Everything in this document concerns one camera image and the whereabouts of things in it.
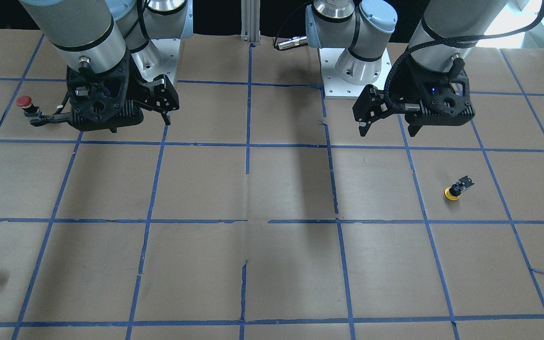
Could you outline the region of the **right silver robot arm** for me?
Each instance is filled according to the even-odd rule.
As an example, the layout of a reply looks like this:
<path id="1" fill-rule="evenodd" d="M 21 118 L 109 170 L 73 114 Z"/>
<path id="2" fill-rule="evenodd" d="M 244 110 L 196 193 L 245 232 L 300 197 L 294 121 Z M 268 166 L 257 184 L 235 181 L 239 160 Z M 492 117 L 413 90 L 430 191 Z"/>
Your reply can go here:
<path id="1" fill-rule="evenodd" d="M 194 32 L 191 0 L 22 0 L 67 64 L 67 90 L 52 115 L 17 99 L 35 127 L 67 123 L 87 132 L 135 126 L 143 110 L 165 125 L 179 110 L 179 46 Z"/>

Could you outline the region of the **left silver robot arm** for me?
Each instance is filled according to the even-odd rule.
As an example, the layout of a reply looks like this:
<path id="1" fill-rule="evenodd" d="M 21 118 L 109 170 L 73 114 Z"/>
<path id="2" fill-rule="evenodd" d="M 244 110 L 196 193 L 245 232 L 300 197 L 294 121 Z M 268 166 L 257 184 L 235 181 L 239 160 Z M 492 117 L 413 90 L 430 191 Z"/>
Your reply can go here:
<path id="1" fill-rule="evenodd" d="M 466 56 L 507 3 L 504 0 L 432 0 L 407 49 L 378 88 L 382 55 L 399 23 L 384 0 L 314 0 L 305 9 L 305 30 L 313 48 L 341 48 L 335 70 L 363 85 L 352 112 L 365 136 L 371 125 L 403 114 L 408 133 L 423 126 L 462 126 L 475 116 Z"/>

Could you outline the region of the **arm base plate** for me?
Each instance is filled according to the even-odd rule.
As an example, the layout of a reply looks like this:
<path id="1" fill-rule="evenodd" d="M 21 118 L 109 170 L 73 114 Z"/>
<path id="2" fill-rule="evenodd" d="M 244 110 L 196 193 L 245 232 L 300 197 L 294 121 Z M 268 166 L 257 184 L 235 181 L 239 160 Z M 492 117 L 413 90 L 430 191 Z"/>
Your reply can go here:
<path id="1" fill-rule="evenodd" d="M 324 95 L 328 99 L 356 99 L 368 84 L 384 90 L 391 69 L 387 50 L 373 62 L 354 58 L 346 48 L 320 48 L 319 57 Z"/>
<path id="2" fill-rule="evenodd" d="M 181 43 L 180 39 L 153 39 L 147 47 L 132 53 L 142 78 L 151 82 L 159 75 L 166 75 L 175 84 Z"/>

